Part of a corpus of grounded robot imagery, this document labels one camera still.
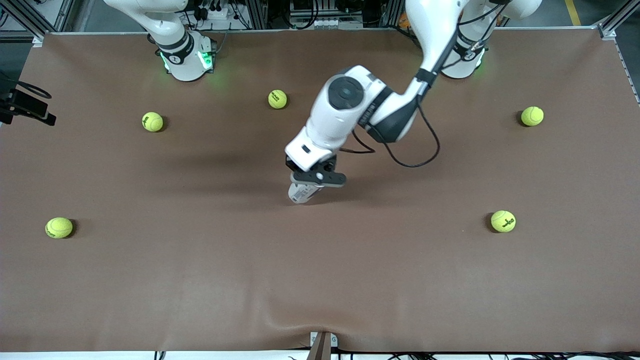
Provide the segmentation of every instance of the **brown table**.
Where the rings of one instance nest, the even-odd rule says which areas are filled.
[[[58,124],[0,129],[0,350],[295,348],[317,330],[346,350],[637,350],[640,108],[595,30],[497,31],[472,77],[426,97],[435,162],[341,154],[344,188],[289,202],[284,146],[322,84],[360,63],[401,91],[420,59],[391,31],[233,34],[213,75],[179,83],[144,36],[46,37],[22,79]],[[530,105],[538,127],[516,121]],[[146,132],[147,111],[168,128]],[[394,149],[434,145],[417,122]],[[512,233],[487,229],[498,209]],[[72,238],[46,236],[57,216]]]

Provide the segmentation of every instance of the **tennis ball logo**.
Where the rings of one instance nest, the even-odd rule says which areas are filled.
[[[510,218],[510,219],[504,219],[504,221],[505,221],[505,224],[502,227],[507,227],[507,226],[513,224],[516,220],[513,219],[513,218]]]

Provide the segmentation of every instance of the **yellow-green tennis ball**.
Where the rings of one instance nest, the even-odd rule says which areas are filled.
[[[54,239],[66,238],[73,231],[74,225],[67,218],[53,218],[44,227],[44,231],[49,237]]]
[[[287,104],[287,94],[282,90],[273,90],[269,93],[269,105],[274,109],[282,109]]]
[[[526,126],[536,126],[541,123],[544,118],[545,113],[537,106],[526,108],[520,116],[520,120],[522,120],[522,123]]]
[[[496,211],[491,216],[491,226],[496,231],[508,233],[516,226],[516,217],[506,210]]]
[[[142,117],[142,126],[152,133],[162,129],[163,125],[164,121],[162,120],[162,116],[158,113],[150,112]]]

